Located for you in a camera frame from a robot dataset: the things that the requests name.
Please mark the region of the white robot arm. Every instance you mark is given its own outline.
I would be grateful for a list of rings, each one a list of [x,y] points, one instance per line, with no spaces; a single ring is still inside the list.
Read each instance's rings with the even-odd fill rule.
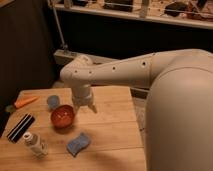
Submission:
[[[99,65],[80,55],[60,77],[76,109],[94,106],[92,85],[147,88],[147,171],[213,171],[213,53],[172,50]]]

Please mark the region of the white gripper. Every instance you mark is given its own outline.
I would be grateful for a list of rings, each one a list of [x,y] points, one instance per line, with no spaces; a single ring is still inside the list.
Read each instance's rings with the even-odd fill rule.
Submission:
[[[94,113],[97,108],[93,105],[93,92],[90,85],[80,85],[72,87],[73,110],[77,114],[81,106],[88,106]]]

